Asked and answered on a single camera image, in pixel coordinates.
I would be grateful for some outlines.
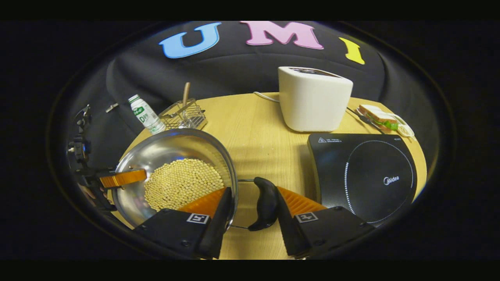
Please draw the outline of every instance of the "letter u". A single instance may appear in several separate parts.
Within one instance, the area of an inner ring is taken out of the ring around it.
[[[214,22],[195,28],[195,31],[201,32],[203,40],[194,46],[184,46],[183,36],[187,34],[187,32],[181,32],[168,37],[167,39],[161,41],[159,45],[163,46],[163,53],[170,59],[179,59],[201,53],[212,48],[215,44],[217,44],[217,42],[219,42],[219,32],[217,31],[217,26],[221,24],[221,22]]]

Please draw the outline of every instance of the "letter m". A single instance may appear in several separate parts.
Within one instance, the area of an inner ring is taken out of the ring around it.
[[[293,41],[293,43],[297,46],[318,50],[324,49],[314,35],[314,27],[307,24],[292,21],[285,27],[281,27],[270,21],[240,21],[240,23],[247,24],[250,29],[251,39],[246,41],[248,45],[272,44],[273,40],[266,36],[267,33],[283,45],[288,44],[295,35],[297,40]]]

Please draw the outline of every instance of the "round table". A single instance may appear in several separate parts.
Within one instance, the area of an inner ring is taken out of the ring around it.
[[[279,93],[264,95],[278,99]],[[285,124],[280,104],[253,93],[219,96],[197,100],[206,110],[208,123],[202,128],[217,138],[229,152],[239,179],[265,178],[276,186],[288,189],[307,198],[315,199],[315,178],[312,157],[307,146],[311,132],[296,132]],[[392,112],[383,104],[351,97],[349,108],[360,104],[378,106]],[[346,111],[337,130],[332,133],[380,134],[375,128],[363,123],[356,115]],[[144,129],[124,152],[150,137]],[[424,153],[416,140],[402,137],[413,157],[417,187],[414,199],[423,190],[427,179]],[[257,220],[259,189],[253,182],[240,182],[239,199],[233,225],[247,227]],[[113,214],[132,229],[118,212]],[[224,234],[220,260],[283,260],[287,255],[279,222],[260,231],[248,231],[231,227]]]

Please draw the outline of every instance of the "metal mesh basket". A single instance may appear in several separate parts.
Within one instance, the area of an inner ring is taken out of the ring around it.
[[[165,123],[166,129],[191,128],[201,130],[207,124],[205,110],[196,104],[196,99],[190,98],[186,105],[180,100],[158,115]]]

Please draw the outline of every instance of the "metal bowl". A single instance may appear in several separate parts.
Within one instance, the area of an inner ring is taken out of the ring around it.
[[[123,185],[112,191],[114,204],[123,218],[134,228],[156,214],[145,199],[144,184],[155,169],[176,160],[198,159],[212,165],[224,186],[231,188],[231,206],[226,229],[235,216],[238,204],[238,178],[226,148],[212,135],[191,128],[170,129],[152,135],[132,148],[116,167],[116,172],[145,169],[147,178]]]

